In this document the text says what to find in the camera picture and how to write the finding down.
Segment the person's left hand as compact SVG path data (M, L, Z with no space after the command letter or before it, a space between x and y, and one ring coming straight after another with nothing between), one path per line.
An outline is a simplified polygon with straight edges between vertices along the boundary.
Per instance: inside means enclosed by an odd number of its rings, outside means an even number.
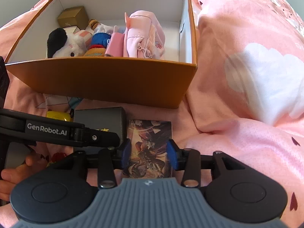
M34 152L25 158L25 162L22 165L2 170L0 182L1 200L9 201L10 194L17 184L43 170L47 164L47 160L41 154Z

